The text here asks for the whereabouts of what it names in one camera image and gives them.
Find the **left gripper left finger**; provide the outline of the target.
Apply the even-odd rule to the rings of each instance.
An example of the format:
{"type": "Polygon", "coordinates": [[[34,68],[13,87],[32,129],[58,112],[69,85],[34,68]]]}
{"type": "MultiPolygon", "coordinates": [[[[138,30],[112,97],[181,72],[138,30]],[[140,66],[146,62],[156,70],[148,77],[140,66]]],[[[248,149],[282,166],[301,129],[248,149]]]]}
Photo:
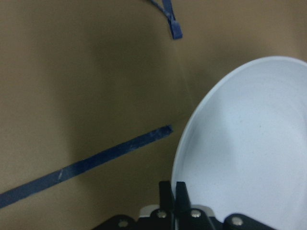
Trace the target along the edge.
{"type": "Polygon", "coordinates": [[[159,182],[159,212],[165,216],[173,216],[175,209],[175,199],[172,192],[170,181],[159,182]]]}

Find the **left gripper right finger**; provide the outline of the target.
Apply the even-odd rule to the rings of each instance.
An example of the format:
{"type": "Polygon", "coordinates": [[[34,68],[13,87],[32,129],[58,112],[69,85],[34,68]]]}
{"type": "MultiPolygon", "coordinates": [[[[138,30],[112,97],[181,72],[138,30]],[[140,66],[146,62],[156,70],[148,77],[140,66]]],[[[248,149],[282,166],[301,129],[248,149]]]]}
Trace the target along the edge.
{"type": "Polygon", "coordinates": [[[189,194],[185,182],[176,183],[175,212],[183,213],[191,209],[189,194]]]}

